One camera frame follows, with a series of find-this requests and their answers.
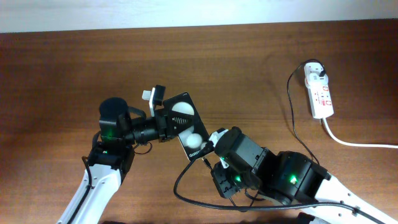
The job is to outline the black smartphone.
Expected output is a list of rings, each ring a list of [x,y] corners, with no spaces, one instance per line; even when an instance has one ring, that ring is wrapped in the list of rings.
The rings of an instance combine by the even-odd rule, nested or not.
[[[195,157],[203,157],[214,151],[214,147],[210,146],[208,140],[210,135],[198,114],[193,100],[187,92],[165,100],[163,106],[165,109],[173,111],[175,116],[193,118],[193,126],[177,136],[189,161],[192,161]]]

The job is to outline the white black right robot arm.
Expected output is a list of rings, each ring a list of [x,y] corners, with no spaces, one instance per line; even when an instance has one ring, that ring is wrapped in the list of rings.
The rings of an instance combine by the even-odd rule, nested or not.
[[[211,171],[223,198],[240,190],[257,190],[274,205],[302,205],[321,223],[395,223],[396,220],[348,190],[325,168],[293,151],[274,154],[239,128],[220,129],[210,136],[220,157]]]

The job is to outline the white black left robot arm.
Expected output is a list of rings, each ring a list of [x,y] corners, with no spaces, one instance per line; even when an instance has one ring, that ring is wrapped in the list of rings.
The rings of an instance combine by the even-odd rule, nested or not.
[[[195,156],[208,133],[198,127],[201,119],[188,93],[163,101],[148,118],[145,112],[113,97],[99,107],[100,131],[93,137],[85,173],[59,223],[98,223],[108,202],[129,172],[136,148],[158,140],[179,138],[187,157]]]

